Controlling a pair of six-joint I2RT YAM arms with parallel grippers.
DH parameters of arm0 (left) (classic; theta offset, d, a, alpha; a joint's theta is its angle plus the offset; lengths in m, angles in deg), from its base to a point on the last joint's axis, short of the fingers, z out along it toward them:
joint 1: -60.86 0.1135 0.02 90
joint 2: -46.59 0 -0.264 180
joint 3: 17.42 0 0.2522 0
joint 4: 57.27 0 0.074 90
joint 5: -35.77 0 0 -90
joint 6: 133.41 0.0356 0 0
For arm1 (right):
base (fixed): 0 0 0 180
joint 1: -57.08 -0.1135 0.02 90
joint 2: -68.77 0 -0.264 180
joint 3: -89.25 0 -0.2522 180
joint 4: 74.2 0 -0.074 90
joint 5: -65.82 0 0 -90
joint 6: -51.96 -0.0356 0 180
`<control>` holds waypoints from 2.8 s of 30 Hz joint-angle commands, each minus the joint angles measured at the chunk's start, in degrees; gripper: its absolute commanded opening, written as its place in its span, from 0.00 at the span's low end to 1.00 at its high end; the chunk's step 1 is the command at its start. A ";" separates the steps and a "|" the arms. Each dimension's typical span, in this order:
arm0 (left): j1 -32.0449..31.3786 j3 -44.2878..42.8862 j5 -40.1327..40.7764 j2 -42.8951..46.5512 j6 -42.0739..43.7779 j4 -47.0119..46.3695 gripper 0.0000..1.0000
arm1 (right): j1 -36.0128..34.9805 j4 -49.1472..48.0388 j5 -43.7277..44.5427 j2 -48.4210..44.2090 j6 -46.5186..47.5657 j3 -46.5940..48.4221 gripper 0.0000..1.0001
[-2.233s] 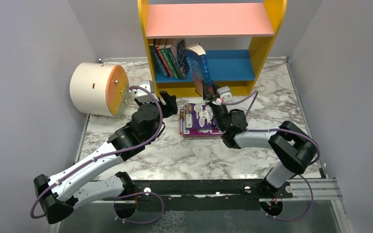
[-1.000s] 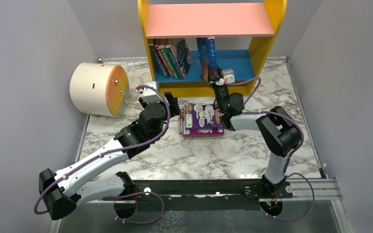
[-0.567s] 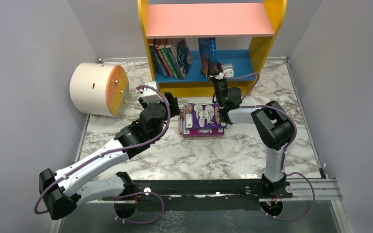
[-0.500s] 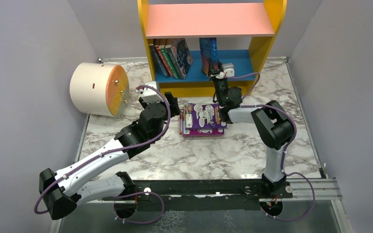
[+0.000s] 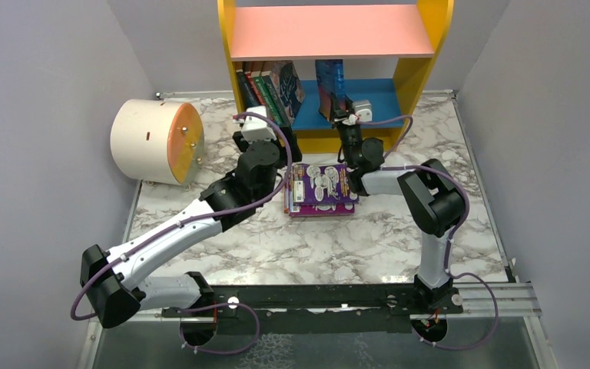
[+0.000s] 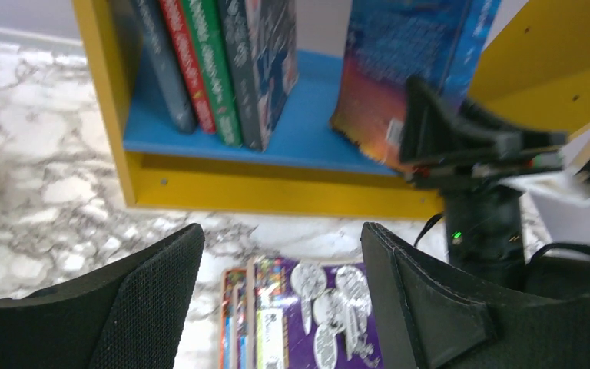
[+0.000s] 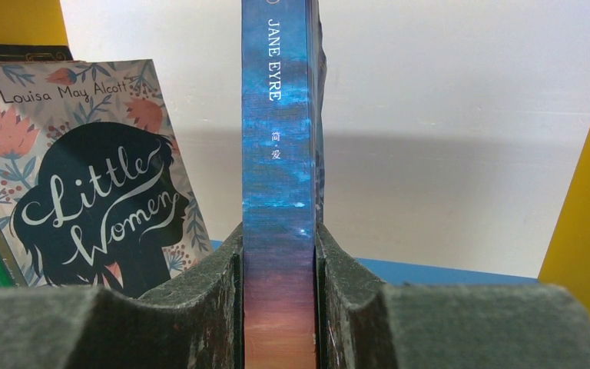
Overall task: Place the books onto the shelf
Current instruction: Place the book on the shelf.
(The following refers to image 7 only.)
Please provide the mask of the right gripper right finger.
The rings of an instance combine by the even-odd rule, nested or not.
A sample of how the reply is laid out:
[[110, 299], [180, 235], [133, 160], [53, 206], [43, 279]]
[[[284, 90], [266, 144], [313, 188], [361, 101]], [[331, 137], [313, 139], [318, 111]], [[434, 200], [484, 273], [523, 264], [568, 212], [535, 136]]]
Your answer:
[[552, 284], [388, 284], [316, 232], [322, 368], [590, 368], [590, 317]]

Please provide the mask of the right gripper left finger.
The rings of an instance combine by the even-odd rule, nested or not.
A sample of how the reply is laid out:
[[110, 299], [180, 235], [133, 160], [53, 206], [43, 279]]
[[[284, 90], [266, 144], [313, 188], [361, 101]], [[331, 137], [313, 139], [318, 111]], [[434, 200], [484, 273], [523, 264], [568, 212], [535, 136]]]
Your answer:
[[106, 288], [0, 288], [0, 368], [240, 368], [242, 230], [128, 298]]

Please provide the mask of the Little Women floral book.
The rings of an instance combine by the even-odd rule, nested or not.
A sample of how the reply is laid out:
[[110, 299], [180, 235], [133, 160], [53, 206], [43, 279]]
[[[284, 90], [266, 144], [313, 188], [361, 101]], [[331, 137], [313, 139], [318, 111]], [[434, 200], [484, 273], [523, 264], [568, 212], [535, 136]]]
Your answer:
[[0, 227], [27, 287], [136, 298], [209, 255], [152, 60], [0, 62]]

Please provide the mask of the Jane Eyre blue book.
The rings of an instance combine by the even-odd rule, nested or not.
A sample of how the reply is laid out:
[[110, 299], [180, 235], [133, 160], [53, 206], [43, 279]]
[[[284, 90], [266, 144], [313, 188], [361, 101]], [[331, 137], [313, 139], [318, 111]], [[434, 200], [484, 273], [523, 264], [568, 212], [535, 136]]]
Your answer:
[[326, 79], [319, 4], [241, 3], [244, 365], [315, 368]]

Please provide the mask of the Nineteen Eighty-Four dark book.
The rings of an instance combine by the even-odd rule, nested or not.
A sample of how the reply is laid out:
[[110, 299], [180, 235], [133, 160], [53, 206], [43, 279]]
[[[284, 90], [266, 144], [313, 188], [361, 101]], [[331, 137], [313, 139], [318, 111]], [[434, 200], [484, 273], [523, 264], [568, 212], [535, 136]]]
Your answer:
[[0, 44], [0, 62], [62, 62], [72, 61], [66, 45]]

